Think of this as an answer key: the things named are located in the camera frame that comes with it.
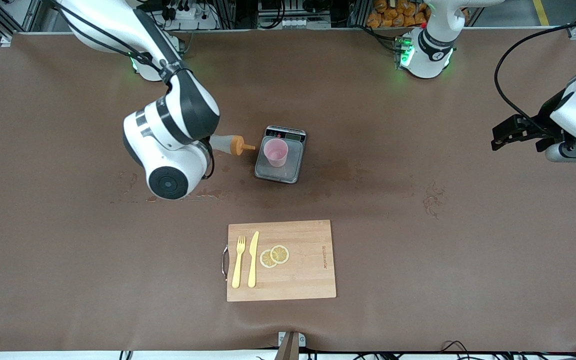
table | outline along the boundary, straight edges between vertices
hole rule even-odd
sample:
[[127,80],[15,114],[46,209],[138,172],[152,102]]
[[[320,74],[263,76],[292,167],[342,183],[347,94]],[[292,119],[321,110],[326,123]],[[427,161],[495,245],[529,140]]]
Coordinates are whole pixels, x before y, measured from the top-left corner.
[[[358,30],[197,34],[187,56],[217,134],[308,132],[295,185],[218,155],[182,201],[151,198],[124,116],[164,94],[73,36],[0,50],[0,351],[252,349],[301,331],[320,351],[576,351],[576,164],[490,150],[512,114],[492,74],[533,30],[466,30],[416,79]],[[500,75],[529,114],[576,73],[565,34]],[[330,219],[336,298],[227,303],[227,225]]]

lemon slice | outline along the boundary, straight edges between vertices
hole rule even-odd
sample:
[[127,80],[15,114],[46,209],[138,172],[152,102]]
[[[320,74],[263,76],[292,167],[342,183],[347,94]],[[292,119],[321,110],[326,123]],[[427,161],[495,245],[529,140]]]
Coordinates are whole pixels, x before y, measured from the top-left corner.
[[273,260],[272,256],[270,256],[270,249],[265,250],[259,255],[259,262],[263,265],[264,268],[274,268],[277,266],[277,262]]
[[290,253],[285,246],[278,244],[274,248],[270,249],[270,257],[275,263],[284,264],[288,261],[288,258],[290,258]]

gold fork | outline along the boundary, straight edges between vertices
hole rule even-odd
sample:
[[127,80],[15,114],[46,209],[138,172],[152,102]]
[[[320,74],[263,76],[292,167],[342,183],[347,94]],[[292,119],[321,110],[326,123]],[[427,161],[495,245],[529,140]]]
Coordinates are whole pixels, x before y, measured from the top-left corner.
[[246,236],[240,236],[237,239],[237,262],[235,262],[235,271],[232,276],[232,287],[237,289],[242,282],[242,255],[246,250]]

knife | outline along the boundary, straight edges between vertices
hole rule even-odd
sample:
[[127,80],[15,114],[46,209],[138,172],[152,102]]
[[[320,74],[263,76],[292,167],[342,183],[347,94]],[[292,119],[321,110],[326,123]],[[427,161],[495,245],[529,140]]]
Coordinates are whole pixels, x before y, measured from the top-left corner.
[[250,272],[248,274],[248,287],[254,288],[257,284],[257,242],[259,239],[259,231],[255,231],[250,241],[250,248],[248,249],[252,260],[250,261]]

wooden cutting board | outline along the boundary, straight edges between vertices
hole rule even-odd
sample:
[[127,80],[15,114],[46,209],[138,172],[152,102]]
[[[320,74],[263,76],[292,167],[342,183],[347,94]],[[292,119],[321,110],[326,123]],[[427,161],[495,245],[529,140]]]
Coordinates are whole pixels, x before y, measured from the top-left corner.
[[[248,287],[250,242],[259,232],[256,249],[256,286]],[[241,285],[233,289],[237,260],[237,239],[246,237],[241,257]],[[282,245],[290,253],[288,261],[265,268],[259,256],[266,249]],[[337,296],[330,220],[266,223],[237,223],[228,226],[228,301],[322,299]]]

